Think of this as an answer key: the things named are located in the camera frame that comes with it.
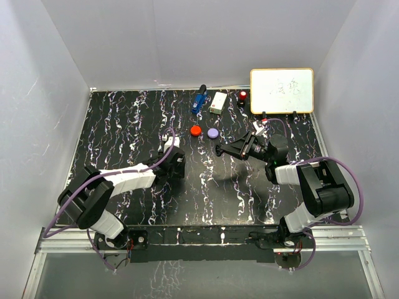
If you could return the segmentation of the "orange earbud charging case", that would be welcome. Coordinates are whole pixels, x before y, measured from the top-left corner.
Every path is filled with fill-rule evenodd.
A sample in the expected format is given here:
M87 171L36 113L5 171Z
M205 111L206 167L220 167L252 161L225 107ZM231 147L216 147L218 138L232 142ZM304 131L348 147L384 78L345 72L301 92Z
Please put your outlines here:
M192 127L190 128L190 134L191 134L192 136L199 136L200 134L202 134L202 129L201 129L201 127L198 126L198 125L192 126Z

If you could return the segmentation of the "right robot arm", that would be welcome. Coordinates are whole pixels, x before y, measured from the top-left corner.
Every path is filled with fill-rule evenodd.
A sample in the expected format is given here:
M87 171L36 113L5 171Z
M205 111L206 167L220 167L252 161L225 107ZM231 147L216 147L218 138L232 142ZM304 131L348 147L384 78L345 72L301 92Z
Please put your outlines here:
M277 230L270 233L252 232L249 238L292 247L309 231L312 224L354 204L353 192L337 162L320 158L313 162L289 164L288 140L283 135L273 135L266 145L247 132L231 143L215 146L217 156L228 154L236 159L256 158L265 163L267 180L275 185L297 185L303 203L290 214L283 216Z

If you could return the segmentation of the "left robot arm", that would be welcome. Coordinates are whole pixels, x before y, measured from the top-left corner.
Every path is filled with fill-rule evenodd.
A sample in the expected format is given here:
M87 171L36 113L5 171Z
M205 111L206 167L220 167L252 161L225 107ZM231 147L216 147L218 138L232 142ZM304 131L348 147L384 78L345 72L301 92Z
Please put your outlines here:
M106 210L109 200L125 192L184 177L185 152L171 146L165 154L127 168L98 170L86 166L62 191L57 202L79 229L94 230L103 235L109 246L121 249L128 243L129 229Z

